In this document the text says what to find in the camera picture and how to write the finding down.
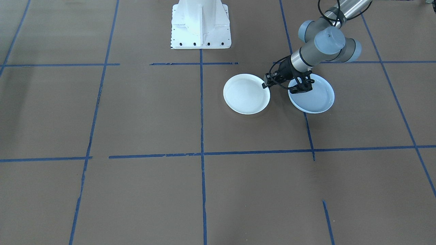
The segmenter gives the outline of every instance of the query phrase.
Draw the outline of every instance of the gray joint cap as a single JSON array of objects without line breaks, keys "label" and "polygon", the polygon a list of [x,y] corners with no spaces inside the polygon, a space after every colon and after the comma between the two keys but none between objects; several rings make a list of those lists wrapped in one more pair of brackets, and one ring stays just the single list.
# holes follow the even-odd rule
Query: gray joint cap
[{"label": "gray joint cap", "polygon": [[335,27],[327,27],[315,36],[315,46],[323,54],[336,54],[345,47],[345,36]]}]

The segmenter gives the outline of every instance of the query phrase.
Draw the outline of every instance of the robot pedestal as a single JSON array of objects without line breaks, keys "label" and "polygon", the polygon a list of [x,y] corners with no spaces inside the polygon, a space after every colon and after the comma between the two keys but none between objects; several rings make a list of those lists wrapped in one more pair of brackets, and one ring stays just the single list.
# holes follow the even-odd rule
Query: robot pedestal
[{"label": "robot pedestal", "polygon": [[171,48],[230,48],[228,7],[221,0],[180,0],[173,6]]}]

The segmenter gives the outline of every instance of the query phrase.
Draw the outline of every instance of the white plate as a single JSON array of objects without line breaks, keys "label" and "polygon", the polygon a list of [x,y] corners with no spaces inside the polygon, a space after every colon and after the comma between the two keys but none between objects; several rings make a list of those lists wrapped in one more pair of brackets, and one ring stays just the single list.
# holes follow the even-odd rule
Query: white plate
[{"label": "white plate", "polygon": [[[288,91],[291,102],[299,110],[306,113],[322,113],[330,109],[334,103],[334,91],[331,85],[324,78],[311,74],[310,78],[315,80],[312,84],[312,90],[306,93],[291,94]],[[289,87],[296,85],[297,82],[292,80]]]},{"label": "white plate", "polygon": [[268,105],[270,99],[269,88],[263,88],[262,84],[262,79],[251,74],[233,76],[224,85],[224,100],[237,113],[258,113]]}]

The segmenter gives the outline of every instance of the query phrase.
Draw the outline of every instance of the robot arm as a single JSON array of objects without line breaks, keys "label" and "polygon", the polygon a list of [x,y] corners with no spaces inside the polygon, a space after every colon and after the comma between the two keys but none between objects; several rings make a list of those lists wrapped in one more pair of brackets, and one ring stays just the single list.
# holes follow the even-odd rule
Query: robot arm
[{"label": "robot arm", "polygon": [[[265,74],[263,88],[279,85],[295,79],[297,85],[286,88],[290,93],[302,93],[312,90],[314,80],[310,79],[311,69],[322,61],[355,61],[361,53],[361,44],[352,38],[346,38],[339,30],[348,20],[354,19],[358,13],[371,5],[371,0],[338,0],[338,4],[322,13],[319,2],[318,10],[322,16],[317,21],[308,20],[298,30],[298,37],[306,44],[298,52],[294,52],[277,61]],[[279,69],[272,68],[282,61]]]}]

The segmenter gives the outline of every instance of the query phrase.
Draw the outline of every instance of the blue tape line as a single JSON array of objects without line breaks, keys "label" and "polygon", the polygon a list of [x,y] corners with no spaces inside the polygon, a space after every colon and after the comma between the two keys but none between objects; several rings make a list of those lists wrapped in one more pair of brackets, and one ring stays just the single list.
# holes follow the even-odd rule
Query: blue tape line
[{"label": "blue tape line", "polygon": [[417,146],[418,148],[436,148],[436,145],[430,145],[430,146]]},{"label": "blue tape line", "polygon": [[0,163],[85,160],[85,158],[86,157],[46,157],[46,158],[0,159]]},{"label": "blue tape line", "polygon": [[[283,11],[282,0],[279,0],[279,3],[280,3],[280,10],[281,10],[281,12],[282,12],[283,24],[284,24],[284,26],[285,26],[286,38],[287,38],[287,40],[288,40],[289,52],[292,54],[291,39],[289,38],[288,26],[287,26],[287,24],[286,24],[285,12]],[[313,160],[315,160],[315,152],[313,151],[313,142],[312,142],[312,136],[311,136],[311,134],[310,134],[309,122],[307,121],[306,113],[303,112],[303,114],[304,114],[304,118],[306,119],[307,135],[308,135],[308,137],[309,137],[310,148],[312,149],[312,157],[313,157]]]},{"label": "blue tape line", "polygon": [[414,64],[414,63],[436,63],[436,61],[383,61],[383,63],[394,63],[394,64]]},{"label": "blue tape line", "polygon": [[120,155],[109,156],[109,159],[124,159],[124,158],[151,158],[151,157],[187,157],[200,156],[201,153],[172,153],[172,154],[148,154],[148,155]]},{"label": "blue tape line", "polygon": [[311,149],[303,150],[258,150],[258,151],[226,151],[226,152],[206,152],[205,156],[217,156],[217,155],[249,155],[249,154],[272,154],[272,153],[301,153],[312,152]]},{"label": "blue tape line", "polygon": [[120,63],[109,64],[24,64],[24,65],[5,65],[5,67],[65,67],[65,66],[119,66]]},{"label": "blue tape line", "polygon": [[206,178],[204,174],[204,100],[203,100],[203,50],[200,49],[200,104],[201,104],[201,188],[203,196],[203,245],[208,243],[208,230],[206,222]]},{"label": "blue tape line", "polygon": [[289,38],[288,25],[286,24],[285,12],[283,11],[282,0],[279,0],[280,10],[282,11],[283,24],[285,25],[286,38],[288,39],[289,51],[292,54],[291,39]]},{"label": "blue tape line", "polygon": [[[418,148],[436,148],[436,145],[417,146]],[[304,153],[304,152],[339,152],[339,151],[366,151],[366,150],[399,150],[414,149],[414,146],[380,146],[380,147],[354,147],[354,148],[328,148],[328,149],[301,149],[301,150],[258,150],[258,151],[223,151],[204,152],[205,156],[218,155],[250,155],[250,154],[273,154],[273,153]],[[149,154],[149,155],[120,155],[109,156],[109,159],[122,158],[148,158],[148,157],[186,157],[201,156],[201,153],[171,153],[171,154]]]},{"label": "blue tape line", "polygon": [[92,120],[91,133],[89,135],[89,145],[88,145],[88,149],[86,150],[86,158],[85,158],[85,163],[83,165],[82,181],[81,181],[81,184],[80,184],[80,195],[79,195],[79,197],[77,199],[76,209],[75,209],[75,212],[74,212],[74,219],[73,219],[73,225],[72,225],[72,228],[71,228],[70,241],[68,243],[69,245],[73,244],[74,232],[75,232],[75,229],[76,229],[77,217],[78,217],[79,208],[80,208],[80,202],[82,200],[83,186],[85,184],[85,172],[86,172],[86,169],[88,167],[89,154],[91,152],[92,138],[94,136],[95,122],[97,120],[97,114],[98,114],[98,111],[99,111],[100,97],[101,97],[101,94],[102,94],[103,83],[104,83],[104,80],[105,80],[106,67],[107,67],[106,64],[108,63],[110,47],[111,47],[112,37],[113,37],[113,32],[115,30],[115,22],[116,22],[116,16],[117,16],[117,13],[118,13],[118,6],[119,6],[119,0],[116,1],[115,13],[113,15],[112,29],[111,29],[111,32],[110,32],[108,47],[107,47],[107,50],[106,50],[105,65],[103,66],[103,73],[102,73],[102,79],[100,81],[99,93],[98,93],[98,96],[97,96],[97,103],[95,104],[94,118]]},{"label": "blue tape line", "polygon": [[238,65],[239,62],[204,62],[203,65]]},{"label": "blue tape line", "polygon": [[[205,62],[202,65],[238,65],[239,62]],[[151,63],[150,65],[200,65],[200,63]]]},{"label": "blue tape line", "polygon": [[330,223],[330,217],[328,215],[327,203],[324,200],[323,200],[323,206],[324,206],[324,213],[326,214],[326,220],[327,220],[328,232],[330,234],[331,245],[334,245],[334,237],[333,237],[333,231],[331,230],[331,223]]},{"label": "blue tape line", "polygon": [[[347,62],[347,64],[378,64],[380,63],[380,61],[352,61],[352,62]],[[340,62],[340,61],[323,61],[321,62],[321,64],[345,64],[345,62]]]},{"label": "blue tape line", "polygon": [[150,65],[199,65],[200,63],[151,63]]},{"label": "blue tape line", "polygon": [[304,118],[306,119],[307,136],[309,137],[310,149],[312,150],[312,157],[313,160],[315,161],[315,151],[313,150],[313,142],[312,142],[312,136],[310,135],[309,121],[307,120],[307,114],[305,112],[304,112]]},{"label": "blue tape line", "polygon": [[9,50],[7,51],[6,58],[4,59],[3,65],[0,70],[0,77],[3,74],[4,68],[6,67],[7,61],[9,60],[12,49],[14,48],[15,41],[17,40],[18,37],[18,33],[20,32],[21,27],[23,26],[24,19],[26,18],[27,15],[27,11],[29,10],[30,2],[31,0],[27,1],[27,5],[26,5],[26,9],[24,10],[23,17],[21,18],[20,24],[18,25],[17,31],[15,32],[14,38],[12,39],[12,43],[10,44]]},{"label": "blue tape line", "polygon": [[332,148],[332,149],[314,149],[315,152],[335,152],[335,151],[360,151],[360,150],[398,150],[414,149],[414,146],[381,146],[381,147],[355,147],[355,148]]},{"label": "blue tape line", "polygon": [[380,64],[381,64],[381,67],[383,68],[383,72],[385,73],[386,79],[388,80],[389,87],[391,88],[392,94],[394,95],[398,109],[400,110],[401,116],[403,117],[404,124],[406,125],[407,131],[409,132],[410,139],[412,140],[413,146],[415,147],[416,154],[418,154],[419,160],[421,161],[422,168],[424,169],[424,172],[427,176],[430,187],[433,191],[433,195],[436,197],[436,189],[433,185],[432,179],[430,178],[429,172],[427,171],[427,167],[426,167],[424,161],[422,160],[421,153],[419,152],[419,149],[418,149],[416,142],[415,142],[415,138],[413,137],[412,131],[410,130],[410,127],[409,127],[409,124],[407,123],[406,117],[405,117],[404,112],[403,112],[401,105],[400,105],[400,101],[398,100],[397,95],[396,95],[395,90],[394,90],[394,87],[392,86],[391,79],[389,78],[388,72],[386,71],[385,65],[383,64],[382,57],[380,56],[380,53],[378,52],[377,46],[375,45],[375,41],[371,35],[368,24],[366,23],[365,17],[363,16],[363,14],[361,16],[362,16],[363,23],[366,27],[366,30],[368,31],[369,37],[371,38],[372,45],[374,45],[374,49],[375,49],[375,52],[377,53],[378,59],[380,60]]}]

